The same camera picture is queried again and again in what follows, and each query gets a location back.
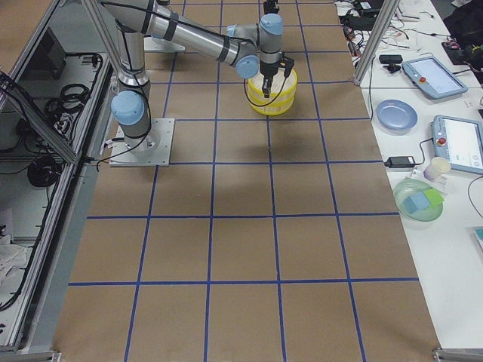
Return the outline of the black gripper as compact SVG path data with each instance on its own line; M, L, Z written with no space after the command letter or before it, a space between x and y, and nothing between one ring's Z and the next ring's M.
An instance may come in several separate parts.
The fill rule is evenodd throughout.
M262 92L265 98L269 98L274 77L278 74L278 70L284 70L284 81L290 76L294 68L294 59L287 57L285 54L279 54L278 59L274 63L260 62L260 73L263 76Z

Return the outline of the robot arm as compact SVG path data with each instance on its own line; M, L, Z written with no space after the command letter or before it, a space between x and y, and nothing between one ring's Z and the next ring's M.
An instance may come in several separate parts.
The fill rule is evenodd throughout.
M263 13L264 14L277 14L280 8L278 6L278 0L264 0L263 1Z
M120 89L136 93L144 107L150 89L145 36L193 48L233 67L243 79L261 74L265 97L271 94L278 71L283 69L289 76L294 67L294 60L281 49L284 21L277 11L264 14L255 24L228 26L220 34L179 15L162 1L101 1L100 5L115 19Z

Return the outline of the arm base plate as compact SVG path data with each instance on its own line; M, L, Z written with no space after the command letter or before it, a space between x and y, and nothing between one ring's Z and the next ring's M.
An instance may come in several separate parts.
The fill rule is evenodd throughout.
M146 139L135 149L139 143L135 140L125 139L124 132L120 126L117 128L116 136L122 141L114 143L112 157L109 165L112 167L150 167L170 164L171 147L174 135L175 120L173 118L153 118L152 129Z
M156 38L154 36L146 36L144 38L144 50L146 53L182 53L186 48L180 44L172 41L167 41L163 38Z

